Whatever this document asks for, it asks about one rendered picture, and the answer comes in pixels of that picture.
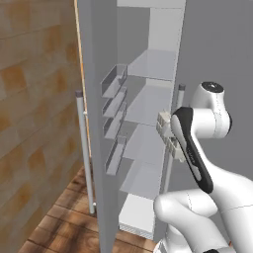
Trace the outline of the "clear door bin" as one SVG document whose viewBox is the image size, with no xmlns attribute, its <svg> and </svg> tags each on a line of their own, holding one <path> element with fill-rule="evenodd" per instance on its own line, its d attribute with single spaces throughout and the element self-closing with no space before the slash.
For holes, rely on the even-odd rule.
<svg viewBox="0 0 253 253">
<path fill-rule="evenodd" d="M 120 163 L 127 145 L 125 136 L 118 136 L 112 146 L 110 154 L 105 164 L 106 173 L 115 176 L 120 167 Z"/>
<path fill-rule="evenodd" d="M 103 98 L 115 98 L 127 80 L 127 66 L 116 64 L 101 82 Z"/>
<path fill-rule="evenodd" d="M 106 118 L 113 118 L 127 94 L 127 87 L 122 87 L 115 98 L 109 99 L 102 109 L 102 115 Z"/>
<path fill-rule="evenodd" d="M 117 114 L 108 118 L 103 125 L 103 134 L 106 139 L 115 139 L 127 113 L 127 102 L 123 102 Z"/>
</svg>

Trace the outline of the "grey freezer shelf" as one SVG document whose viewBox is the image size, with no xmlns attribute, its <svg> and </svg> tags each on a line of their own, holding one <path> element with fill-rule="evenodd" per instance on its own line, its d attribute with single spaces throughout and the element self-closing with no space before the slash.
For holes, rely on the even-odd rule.
<svg viewBox="0 0 253 253">
<path fill-rule="evenodd" d="M 128 106 L 128 122 L 155 126 L 159 112 L 171 108 L 172 89 L 145 85 L 133 102 Z"/>
<path fill-rule="evenodd" d="M 176 62 L 176 52 L 147 49 L 127 68 L 132 76 L 171 81 Z"/>
<path fill-rule="evenodd" d="M 124 158 L 161 166 L 164 142 L 154 126 L 138 125 L 127 142 Z"/>
<path fill-rule="evenodd" d="M 159 194 L 162 168 L 134 160 L 126 175 L 121 190 L 128 194 L 154 200 Z"/>
</svg>

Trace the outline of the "white freezer drawer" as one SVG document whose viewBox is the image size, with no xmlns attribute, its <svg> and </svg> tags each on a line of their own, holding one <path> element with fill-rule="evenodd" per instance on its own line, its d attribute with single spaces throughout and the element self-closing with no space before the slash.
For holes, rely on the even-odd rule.
<svg viewBox="0 0 253 253">
<path fill-rule="evenodd" d="M 153 200 L 127 195 L 119 215 L 120 230 L 152 240 L 154 220 Z"/>
</svg>

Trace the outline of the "grey freezer door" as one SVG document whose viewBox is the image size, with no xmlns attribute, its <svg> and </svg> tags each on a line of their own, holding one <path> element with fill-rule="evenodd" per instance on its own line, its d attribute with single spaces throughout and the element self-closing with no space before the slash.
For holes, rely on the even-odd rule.
<svg viewBox="0 0 253 253">
<path fill-rule="evenodd" d="M 101 82 L 118 64 L 117 0 L 78 0 L 80 34 L 85 74 L 87 111 L 96 194 L 101 253 L 112 253 L 119 227 L 119 180 L 106 173 L 105 164 L 115 139 L 106 139 Z"/>
</svg>

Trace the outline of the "grey fridge door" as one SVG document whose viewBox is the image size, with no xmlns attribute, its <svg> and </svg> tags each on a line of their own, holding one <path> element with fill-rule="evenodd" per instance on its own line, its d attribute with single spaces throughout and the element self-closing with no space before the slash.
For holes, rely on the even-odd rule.
<svg viewBox="0 0 253 253">
<path fill-rule="evenodd" d="M 232 126 L 199 143 L 212 164 L 253 181 L 253 0 L 187 0 L 176 74 L 185 107 L 206 81 L 223 87 Z"/>
</svg>

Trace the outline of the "grey fridge body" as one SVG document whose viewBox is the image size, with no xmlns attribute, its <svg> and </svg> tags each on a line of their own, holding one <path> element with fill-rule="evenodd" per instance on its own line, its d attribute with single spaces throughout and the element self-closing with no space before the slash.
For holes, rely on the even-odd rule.
<svg viewBox="0 0 253 253">
<path fill-rule="evenodd" d="M 147 49 L 176 52 L 174 74 L 171 81 L 127 74 L 127 109 L 145 85 L 170 87 L 174 93 L 185 3 L 186 0 L 118 0 L 119 62 L 125 63 L 128 67 Z M 128 122 L 125 117 L 121 133 L 126 137 L 126 144 L 138 125 L 143 124 Z M 121 170 L 127 174 L 133 161 L 133 159 L 123 157 Z M 162 174 L 159 194 L 161 194 L 162 187 L 163 163 L 160 166 L 162 168 Z M 160 239 L 165 233 L 165 230 L 166 226 L 155 218 L 152 240 L 156 241 Z"/>
</svg>

